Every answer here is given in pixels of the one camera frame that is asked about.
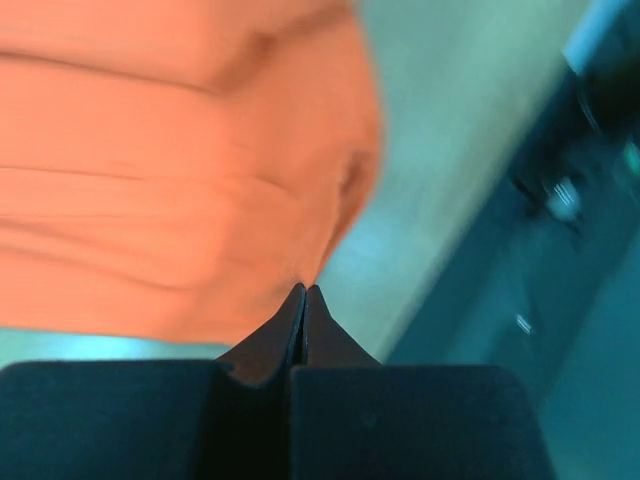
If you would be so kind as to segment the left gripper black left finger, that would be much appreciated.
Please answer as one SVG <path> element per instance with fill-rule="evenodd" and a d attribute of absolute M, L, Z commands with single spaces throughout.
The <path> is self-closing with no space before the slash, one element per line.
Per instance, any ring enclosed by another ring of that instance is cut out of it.
<path fill-rule="evenodd" d="M 214 360 L 30 361 L 1 371 L 5 479 L 284 479 L 305 290 Z"/>

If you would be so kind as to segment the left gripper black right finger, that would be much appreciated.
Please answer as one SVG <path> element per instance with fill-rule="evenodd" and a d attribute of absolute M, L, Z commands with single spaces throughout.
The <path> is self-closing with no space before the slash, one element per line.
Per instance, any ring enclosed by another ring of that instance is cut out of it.
<path fill-rule="evenodd" d="M 290 374 L 293 479 L 551 479 L 524 387 L 495 366 L 384 366 L 307 291 Z"/>

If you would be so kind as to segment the orange t-shirt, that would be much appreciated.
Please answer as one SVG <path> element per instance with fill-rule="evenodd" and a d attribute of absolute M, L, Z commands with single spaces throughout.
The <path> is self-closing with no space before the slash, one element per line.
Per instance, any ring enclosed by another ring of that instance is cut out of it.
<path fill-rule="evenodd" d="M 315 283 L 383 139 L 352 1 L 5 1 L 1 323 L 237 343 Z"/>

